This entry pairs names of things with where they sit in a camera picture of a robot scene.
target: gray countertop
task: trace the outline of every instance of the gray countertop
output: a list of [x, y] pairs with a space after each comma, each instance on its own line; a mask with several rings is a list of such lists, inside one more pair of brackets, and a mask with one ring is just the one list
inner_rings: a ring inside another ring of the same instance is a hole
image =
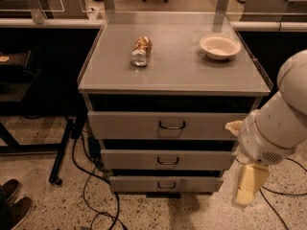
[[[112, 13], [86, 66], [79, 90], [114, 94], [268, 95], [270, 89], [243, 46], [231, 61], [215, 61], [206, 56], [200, 40], [212, 34], [240, 41], [222, 14]], [[145, 68], [130, 63], [134, 42], [141, 35], [153, 42]]]

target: drawer handle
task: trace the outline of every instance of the drawer handle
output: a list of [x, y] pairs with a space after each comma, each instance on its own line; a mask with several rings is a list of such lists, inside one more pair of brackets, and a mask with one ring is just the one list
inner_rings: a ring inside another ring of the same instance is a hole
[[159, 127], [163, 129], [184, 129], [185, 128], [185, 122], [182, 122], [182, 126], [164, 126], [162, 122], [159, 122]]
[[174, 189], [176, 187], [176, 182], [174, 182], [173, 185], [171, 185], [171, 186], [161, 186], [160, 182], [158, 182], [157, 183], [157, 187], [159, 189]]
[[160, 165], [176, 165], [176, 164], [178, 164], [179, 163], [179, 158], [177, 157], [176, 158], [176, 161], [174, 161], [174, 162], [163, 162], [163, 161], [161, 161], [160, 160], [160, 157], [157, 157], [157, 162], [160, 164]]

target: speckled floor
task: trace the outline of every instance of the speckled floor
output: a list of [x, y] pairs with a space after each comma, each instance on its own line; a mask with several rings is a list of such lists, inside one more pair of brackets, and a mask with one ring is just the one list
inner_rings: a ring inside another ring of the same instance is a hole
[[[28, 120], [23, 117], [1, 117], [1, 122], [20, 144], [59, 142], [65, 126], [61, 117], [45, 117]], [[86, 143], [88, 133], [83, 131]], [[108, 185], [81, 172], [72, 161], [74, 140], [69, 141], [59, 177], [61, 186], [49, 183], [55, 155], [0, 156], [0, 183], [10, 178], [18, 179], [22, 186], [17, 199], [30, 196], [33, 208], [18, 229], [70, 230], [86, 229], [91, 225], [96, 213], [83, 199], [83, 191], [88, 204], [97, 211], [116, 214], [116, 199]], [[293, 155], [295, 161], [307, 167], [306, 145], [299, 146]], [[75, 149], [77, 163], [92, 172], [94, 170], [83, 152], [83, 142], [79, 139]], [[269, 207], [260, 193], [246, 208], [233, 204], [233, 189], [239, 164], [234, 162], [224, 174], [224, 184], [213, 195], [182, 195], [181, 198], [147, 198], [144, 195], [119, 195], [119, 219], [129, 230], [152, 229], [285, 229], [276, 213]], [[296, 163], [284, 160], [270, 167], [271, 177], [266, 187], [284, 193], [302, 194], [307, 192], [306, 171]], [[284, 219], [289, 229], [306, 229], [307, 197], [275, 195], [262, 190], [265, 197]], [[93, 229], [105, 230], [111, 224], [107, 217], [99, 215], [93, 221]], [[116, 223], [114, 229], [123, 229]]]

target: black shoe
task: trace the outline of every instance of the black shoe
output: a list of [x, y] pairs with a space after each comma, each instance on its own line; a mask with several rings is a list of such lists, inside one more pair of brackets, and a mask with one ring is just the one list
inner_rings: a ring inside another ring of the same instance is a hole
[[2, 185], [2, 190], [7, 201], [10, 201], [16, 194], [19, 188], [19, 182], [16, 179], [11, 179]]
[[11, 228], [17, 227], [27, 217], [32, 206], [32, 200], [29, 197], [23, 197], [11, 207], [12, 219]]

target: white bowl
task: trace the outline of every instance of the white bowl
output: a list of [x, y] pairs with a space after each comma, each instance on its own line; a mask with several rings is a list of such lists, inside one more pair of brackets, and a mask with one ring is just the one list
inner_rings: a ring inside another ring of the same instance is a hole
[[209, 35], [201, 39], [200, 45], [210, 58], [233, 59], [241, 50], [238, 41], [225, 35]]

